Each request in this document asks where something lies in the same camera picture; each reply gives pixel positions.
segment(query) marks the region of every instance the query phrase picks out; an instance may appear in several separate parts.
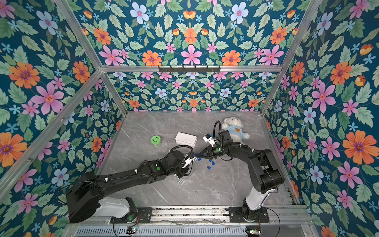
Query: black mounting plate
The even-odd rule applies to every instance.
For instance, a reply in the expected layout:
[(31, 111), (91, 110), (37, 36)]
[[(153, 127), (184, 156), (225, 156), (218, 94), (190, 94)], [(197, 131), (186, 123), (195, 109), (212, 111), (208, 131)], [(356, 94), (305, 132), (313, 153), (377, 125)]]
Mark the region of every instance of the black mounting plate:
[(262, 214), (259, 215), (259, 219), (257, 218), (256, 220), (254, 220), (252, 222), (247, 222), (245, 220), (245, 218), (243, 218), (242, 207), (228, 207), (228, 209), (231, 210), (231, 211), (229, 211), (229, 218), (230, 218), (230, 222), (232, 222), (232, 223), (243, 223), (243, 222), (245, 222), (245, 223), (259, 223), (259, 221), (261, 223), (270, 222), (270, 220), (268, 218), (268, 214), (267, 214), (267, 209), (265, 207), (262, 207)]

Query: orange flower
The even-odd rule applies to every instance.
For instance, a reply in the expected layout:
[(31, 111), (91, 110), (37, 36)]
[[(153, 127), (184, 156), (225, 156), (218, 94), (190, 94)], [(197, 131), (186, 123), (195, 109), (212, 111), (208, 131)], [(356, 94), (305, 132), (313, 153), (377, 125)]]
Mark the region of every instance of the orange flower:
[(139, 107), (139, 102), (136, 101), (136, 100), (130, 100), (130, 101), (129, 101), (129, 104), (130, 104), (130, 106), (132, 106), (133, 108), (138, 108), (138, 107)]
[(374, 162), (372, 155), (379, 156), (379, 148), (372, 146), (376, 144), (374, 137), (372, 135), (365, 136), (364, 131), (357, 130), (355, 134), (350, 132), (346, 135), (347, 140), (343, 140), (346, 156), (348, 158), (353, 157), (353, 162), (358, 165), (362, 164), (362, 159), (369, 165)]
[(321, 235), (322, 235), (323, 237), (335, 237), (335, 233), (332, 232), (332, 231), (329, 229), (329, 227), (327, 227), (327, 226), (323, 226), (323, 227), (321, 228)]
[(26, 89), (30, 89), (31, 86), (36, 86), (39, 82), (40, 77), (37, 76), (39, 72), (37, 69), (33, 68), (33, 65), (27, 63), (26, 65), (22, 62), (17, 63), (17, 67), (10, 67), (9, 77), (12, 81), (16, 81), (15, 84), (19, 87), (24, 86)]
[(185, 19), (194, 19), (196, 16), (196, 12), (195, 11), (184, 11), (183, 16)]
[(75, 62), (74, 66), (72, 72), (75, 73), (76, 80), (84, 84), (90, 76), (87, 65), (84, 65), (82, 61), (79, 61)]
[(189, 103), (190, 106), (192, 107), (196, 107), (199, 105), (199, 102), (197, 102), (197, 100), (191, 100), (190, 103)]
[(360, 75), (359, 77), (356, 78), (355, 84), (357, 86), (364, 86), (366, 83), (366, 79), (364, 75)]
[(291, 146), (291, 141), (288, 137), (283, 137), (283, 141), (282, 141), (282, 144), (283, 144), (283, 147), (288, 150)]
[(101, 138), (95, 137), (94, 141), (91, 143), (91, 150), (93, 150), (93, 152), (98, 152), (102, 144), (103, 142), (101, 141)]
[(287, 29), (279, 27), (278, 30), (274, 30), (273, 35), (270, 37), (272, 44), (280, 44), (287, 36)]
[(11, 166), (14, 159), (18, 160), (25, 151), (27, 143), (22, 142), (23, 137), (16, 134), (12, 137), (10, 132), (0, 133), (0, 162), (3, 167)]
[(94, 36), (97, 37), (97, 41), (101, 42), (104, 45), (111, 44), (111, 37), (109, 36), (109, 33), (103, 28), (95, 28)]
[(373, 47), (371, 44), (365, 44), (365, 45), (362, 46), (362, 48), (360, 48), (359, 53), (360, 53), (361, 55), (366, 55), (366, 54), (368, 54), (369, 52), (371, 52), (371, 50), (373, 50), (373, 48), (374, 48), (374, 47)]
[(348, 66), (348, 62), (343, 62), (343, 64), (339, 63), (336, 65), (336, 68), (333, 68), (332, 70), (332, 76), (330, 77), (330, 80), (333, 82), (333, 84), (342, 85), (345, 83), (345, 80), (349, 79), (351, 72), (351, 66)]
[(207, 29), (203, 28), (203, 29), (201, 30), (201, 34), (205, 36), (205, 35), (208, 35), (209, 32), (208, 32)]
[(179, 35), (179, 29), (178, 29), (178, 28), (174, 29), (174, 30), (172, 31), (172, 34), (173, 34), (173, 35)]
[(248, 105), (249, 107), (251, 108), (254, 108), (255, 106), (257, 106), (259, 104), (259, 101), (258, 100), (251, 100), (249, 101)]
[(185, 41), (189, 44), (193, 44), (197, 41), (196, 36), (197, 33), (193, 28), (188, 28), (187, 32), (184, 33)]
[(50, 219), (50, 221), (49, 221), (49, 225), (53, 225), (53, 224), (55, 224), (56, 219), (57, 219), (57, 216), (53, 216), (53, 217)]
[(295, 15), (295, 10), (291, 10), (291, 11), (289, 11), (288, 13), (287, 13), (287, 17), (288, 18), (291, 18), (291, 17), (293, 17), (293, 15)]
[(304, 73), (304, 63), (303, 62), (297, 62), (295, 66), (292, 68), (291, 72), (291, 81), (294, 83), (299, 83), (301, 79), (303, 78)]
[(162, 58), (158, 57), (158, 53), (148, 50), (147, 53), (143, 53), (142, 56), (144, 57), (142, 61), (146, 63), (146, 66), (160, 66), (162, 65)]
[(116, 131), (118, 130), (118, 128), (120, 127), (121, 125), (121, 120), (119, 120), (117, 123), (116, 123)]
[(89, 11), (84, 11), (83, 13), (84, 13), (84, 15), (85, 15), (88, 19), (92, 19), (92, 13), (90, 13)]
[(241, 61), (241, 54), (239, 52), (236, 53), (235, 50), (231, 50), (230, 52), (225, 53), (225, 57), (222, 57), (224, 66), (237, 66)]
[(299, 197), (300, 196), (299, 187), (295, 184), (295, 181), (291, 180), (291, 183), (292, 183), (293, 189), (295, 189), (296, 196)]

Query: aluminum frame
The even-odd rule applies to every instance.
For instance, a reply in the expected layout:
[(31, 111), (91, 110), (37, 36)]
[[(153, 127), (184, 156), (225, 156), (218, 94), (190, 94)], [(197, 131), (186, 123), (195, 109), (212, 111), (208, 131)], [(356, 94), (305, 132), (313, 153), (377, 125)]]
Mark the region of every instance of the aluminum frame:
[(285, 77), (287, 70), (292, 62), (293, 57), (295, 56), (296, 51), (298, 50), (301, 41), (304, 38), (305, 33), (307, 32), (310, 23), (312, 22), (315, 14), (317, 13), (318, 7), (322, 3), (323, 0), (311, 0), (305, 13), (303, 16), (303, 19), (301, 20), (301, 23), (299, 25), (298, 31), (290, 45), (289, 50), (287, 51), (284, 60), (283, 60), (283, 68), (281, 72), (276, 77), (274, 84), (271, 86), (271, 90), (268, 93), (266, 97), (266, 102), (264, 107), (261, 110), (261, 115), (264, 116), (266, 114), (266, 111), (271, 104), (272, 100), (275, 97), (276, 91), (279, 89), (280, 82)]
[(53, 118), (51, 123), (38, 135), (32, 144), (26, 149), (21, 157), (10, 167), (10, 169), (0, 179), (0, 203), (8, 195), (9, 191), (15, 186), (20, 177), (25, 174), (29, 166), (37, 158), (37, 156), (46, 147), (46, 144), (53, 138), (67, 119), (72, 111), (80, 104), (84, 96), (96, 85), (100, 78), (101, 72), (95, 71), (87, 80), (87, 82), (76, 92), (71, 100), (63, 107), (63, 109)]

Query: black cable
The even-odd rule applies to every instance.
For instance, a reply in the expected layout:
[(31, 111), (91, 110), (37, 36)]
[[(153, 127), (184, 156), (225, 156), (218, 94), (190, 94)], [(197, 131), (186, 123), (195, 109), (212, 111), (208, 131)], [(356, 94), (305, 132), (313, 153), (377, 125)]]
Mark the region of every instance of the black cable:
[(278, 234), (279, 234), (279, 232), (280, 232), (280, 218), (279, 218), (278, 214), (273, 209), (268, 208), (268, 207), (266, 207), (266, 209), (269, 209), (269, 210), (273, 211), (275, 213), (275, 215), (278, 217), (278, 220), (279, 220), (279, 229), (278, 229), (278, 233), (276, 234), (276, 236), (274, 236), (274, 237), (277, 237)]

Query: light blue flower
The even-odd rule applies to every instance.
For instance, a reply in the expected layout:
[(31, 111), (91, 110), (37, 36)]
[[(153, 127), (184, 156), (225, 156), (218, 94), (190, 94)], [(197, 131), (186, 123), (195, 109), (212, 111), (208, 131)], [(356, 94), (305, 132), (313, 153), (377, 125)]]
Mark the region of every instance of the light blue flower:
[(366, 61), (366, 62), (365, 62), (365, 65), (366, 65), (367, 63), (370, 63), (370, 64), (371, 64), (371, 63), (373, 63), (373, 59), (375, 59), (375, 58), (376, 58), (376, 56), (372, 56), (372, 57), (371, 57), (371, 53), (369, 53), (368, 56), (367, 56), (367, 58), (364, 58), (363, 61)]
[(178, 19), (177, 19), (179, 22), (182, 22), (182, 21), (184, 21), (184, 19), (183, 19), (183, 16), (182, 15), (178, 15)]
[(35, 224), (34, 224), (34, 228), (33, 228), (33, 229), (31, 229), (31, 231), (37, 232), (37, 231), (38, 231), (38, 229), (39, 229), (39, 228), (41, 228), (39, 225), (41, 225), (41, 222), (40, 222), (40, 223), (38, 223), (38, 224), (37, 224), (37, 223), (35, 223)]
[(13, 114), (20, 112), (21, 107), (17, 107), (16, 105), (13, 105), (13, 108), (9, 108), (9, 111), (13, 111)]
[(4, 43), (1, 43), (1, 45), (4, 47), (3, 51), (7, 51), (8, 53), (11, 53), (11, 51), (13, 51), (13, 49), (10, 48), (10, 44), (5, 45)]
[(196, 21), (197, 21), (198, 23), (200, 23), (200, 21), (203, 20), (201, 17), (202, 17), (202, 15), (197, 15), (197, 16), (196, 16)]
[(5, 130), (6, 132), (8, 131), (11, 131), (11, 133), (13, 133), (15, 130), (18, 130), (18, 128), (16, 128), (17, 124), (6, 124), (8, 126), (8, 128)]
[(348, 127), (350, 128), (349, 131), (353, 130), (354, 132), (356, 131), (356, 129), (358, 128), (358, 126), (355, 126), (355, 123), (352, 122), (351, 125), (349, 124)]

